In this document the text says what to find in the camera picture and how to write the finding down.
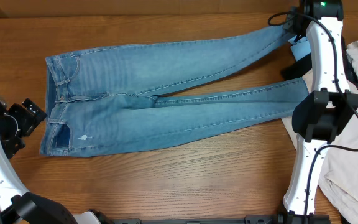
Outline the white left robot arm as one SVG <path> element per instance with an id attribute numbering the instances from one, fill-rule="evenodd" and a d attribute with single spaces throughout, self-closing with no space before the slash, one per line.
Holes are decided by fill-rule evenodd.
<path id="1" fill-rule="evenodd" d="M 0 223 L 76 224 L 74 216 L 60 203 L 30 192 L 10 160 L 25 148 L 24 137 L 47 117 L 33 101 L 7 108 L 0 101 Z"/>

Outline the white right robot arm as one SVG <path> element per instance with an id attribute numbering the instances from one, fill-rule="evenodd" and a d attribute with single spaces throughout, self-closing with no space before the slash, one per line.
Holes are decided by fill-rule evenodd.
<path id="1" fill-rule="evenodd" d="M 329 223 L 315 215 L 314 198 L 327 152 L 358 108 L 358 94 L 351 93 L 342 53 L 343 5 L 340 0 L 300 1 L 286 22 L 297 39 L 306 37 L 311 49 L 311 93 L 295 108 L 292 128 L 297 152 L 283 210 L 275 223 Z"/>

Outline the blue denim jeans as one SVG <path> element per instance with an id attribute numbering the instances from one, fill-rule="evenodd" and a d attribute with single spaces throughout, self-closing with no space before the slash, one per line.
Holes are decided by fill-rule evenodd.
<path id="1" fill-rule="evenodd" d="M 77 50 L 46 58 L 46 156 L 92 157 L 179 146 L 286 118 L 308 96 L 304 79 L 196 96 L 291 39 L 266 27 L 222 39 Z"/>

